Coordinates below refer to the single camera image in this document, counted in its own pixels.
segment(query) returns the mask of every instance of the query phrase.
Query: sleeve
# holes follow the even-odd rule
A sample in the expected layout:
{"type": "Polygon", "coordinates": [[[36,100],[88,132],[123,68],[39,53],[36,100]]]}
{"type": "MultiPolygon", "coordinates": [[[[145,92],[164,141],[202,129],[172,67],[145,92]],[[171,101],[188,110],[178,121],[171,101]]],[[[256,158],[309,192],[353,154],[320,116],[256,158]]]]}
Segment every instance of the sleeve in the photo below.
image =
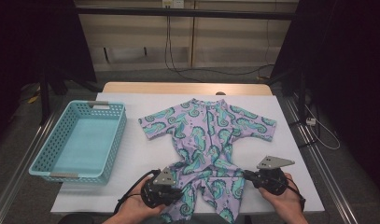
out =
{"type": "Polygon", "coordinates": [[[235,115],[235,124],[239,129],[240,137],[258,137],[266,141],[272,141],[276,121],[253,114],[241,107],[231,106],[235,115]]]}
{"type": "Polygon", "coordinates": [[[145,116],[138,120],[143,132],[148,139],[165,135],[174,125],[169,122],[169,118],[175,113],[173,107],[158,113],[145,116]]]}

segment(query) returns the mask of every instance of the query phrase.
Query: wall socket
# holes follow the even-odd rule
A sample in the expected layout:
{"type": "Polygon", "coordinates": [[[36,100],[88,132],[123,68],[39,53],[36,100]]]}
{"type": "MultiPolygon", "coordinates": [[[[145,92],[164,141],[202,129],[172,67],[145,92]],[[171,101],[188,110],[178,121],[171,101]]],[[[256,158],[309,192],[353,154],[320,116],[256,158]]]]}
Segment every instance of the wall socket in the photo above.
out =
{"type": "Polygon", "coordinates": [[[163,8],[184,8],[184,0],[162,0],[163,8]]]}

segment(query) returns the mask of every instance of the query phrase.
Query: white tabletop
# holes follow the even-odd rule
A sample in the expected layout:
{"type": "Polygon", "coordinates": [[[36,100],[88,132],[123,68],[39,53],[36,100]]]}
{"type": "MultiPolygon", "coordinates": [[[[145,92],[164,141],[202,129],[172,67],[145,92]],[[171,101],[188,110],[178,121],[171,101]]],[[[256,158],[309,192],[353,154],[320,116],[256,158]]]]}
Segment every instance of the white tabletop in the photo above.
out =
{"type": "MultiPolygon", "coordinates": [[[[105,186],[64,183],[51,212],[112,213],[117,199],[144,173],[180,161],[172,146],[170,135],[148,140],[137,119],[196,98],[204,101],[225,99],[229,105],[241,106],[255,114],[277,121],[272,142],[259,138],[243,138],[233,143],[232,161],[235,165],[256,171],[257,164],[267,155],[295,161],[283,167],[291,173],[301,194],[306,199],[304,211],[324,211],[315,185],[303,162],[279,103],[274,96],[187,95],[187,94],[130,94],[99,93],[97,100],[123,102],[127,123],[110,180],[105,186]]],[[[245,183],[240,214],[273,212],[273,207],[260,196],[251,182],[245,183]]],[[[195,214],[214,214],[198,192],[195,214]]]]}

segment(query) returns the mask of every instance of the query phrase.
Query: garment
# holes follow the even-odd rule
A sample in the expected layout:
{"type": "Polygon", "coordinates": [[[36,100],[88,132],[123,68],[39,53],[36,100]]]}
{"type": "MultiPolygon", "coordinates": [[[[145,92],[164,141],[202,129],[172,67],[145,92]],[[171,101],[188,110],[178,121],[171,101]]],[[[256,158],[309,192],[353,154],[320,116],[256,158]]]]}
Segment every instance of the garment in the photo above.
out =
{"type": "Polygon", "coordinates": [[[276,122],[241,107],[192,99],[139,119],[149,139],[171,134],[183,158],[169,166],[183,197],[166,207],[167,221],[190,219],[199,189],[216,212],[233,223],[239,213],[245,180],[232,163],[232,143],[242,137],[272,141],[276,122]]]}

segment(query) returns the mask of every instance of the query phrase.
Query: turquoise plastic basket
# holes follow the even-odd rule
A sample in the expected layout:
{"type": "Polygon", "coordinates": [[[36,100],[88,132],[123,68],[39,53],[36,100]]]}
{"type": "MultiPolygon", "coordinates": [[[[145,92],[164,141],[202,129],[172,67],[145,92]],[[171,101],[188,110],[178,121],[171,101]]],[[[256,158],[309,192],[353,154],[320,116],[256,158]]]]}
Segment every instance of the turquoise plastic basket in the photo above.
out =
{"type": "Polygon", "coordinates": [[[72,101],[29,168],[48,181],[106,184],[126,123],[123,103],[72,101]]]}

